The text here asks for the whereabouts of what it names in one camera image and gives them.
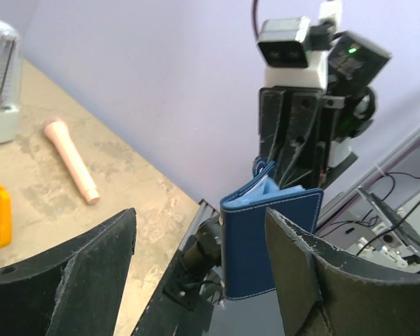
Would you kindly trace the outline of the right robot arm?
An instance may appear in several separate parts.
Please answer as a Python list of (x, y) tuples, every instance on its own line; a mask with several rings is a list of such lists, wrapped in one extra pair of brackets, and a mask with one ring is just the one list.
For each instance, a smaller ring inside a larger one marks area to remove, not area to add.
[(391, 54), (351, 31), (321, 24), (297, 41), (262, 42), (258, 163), (272, 164), (280, 188), (328, 187), (357, 160), (351, 142), (372, 124), (370, 84)]

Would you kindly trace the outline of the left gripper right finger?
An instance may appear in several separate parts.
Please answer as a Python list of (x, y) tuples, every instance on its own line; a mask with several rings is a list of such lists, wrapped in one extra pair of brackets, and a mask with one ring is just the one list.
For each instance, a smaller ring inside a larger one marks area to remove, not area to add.
[(286, 335), (420, 335), (420, 274), (351, 255), (272, 209), (265, 235)]

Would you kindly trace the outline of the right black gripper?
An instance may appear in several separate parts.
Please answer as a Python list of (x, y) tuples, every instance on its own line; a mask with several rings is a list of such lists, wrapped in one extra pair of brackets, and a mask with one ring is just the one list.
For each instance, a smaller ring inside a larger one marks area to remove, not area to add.
[[(264, 87), (259, 92), (259, 156), (274, 159), (274, 142), (285, 103), (284, 87)], [(325, 95), (321, 101), (316, 142), (320, 168), (318, 186), (327, 188), (336, 178), (338, 167), (347, 158), (347, 143), (337, 138), (337, 124), (344, 108), (344, 97)], [(283, 188), (311, 134), (319, 104), (318, 91), (293, 93), (288, 125), (276, 159), (276, 182)]]

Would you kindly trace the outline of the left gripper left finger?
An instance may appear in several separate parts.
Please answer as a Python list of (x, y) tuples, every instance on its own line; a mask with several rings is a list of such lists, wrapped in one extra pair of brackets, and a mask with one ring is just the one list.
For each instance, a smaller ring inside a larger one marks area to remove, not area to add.
[(0, 268), (0, 335), (112, 335), (137, 233), (125, 209)]

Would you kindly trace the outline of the blue leather card holder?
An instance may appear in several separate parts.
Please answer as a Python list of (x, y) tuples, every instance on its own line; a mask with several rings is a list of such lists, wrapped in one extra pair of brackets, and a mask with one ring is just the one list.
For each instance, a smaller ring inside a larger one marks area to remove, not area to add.
[(323, 201), (321, 188), (280, 189), (266, 164), (246, 185), (220, 201), (224, 295), (243, 300), (275, 289), (265, 237), (267, 208), (313, 233)]

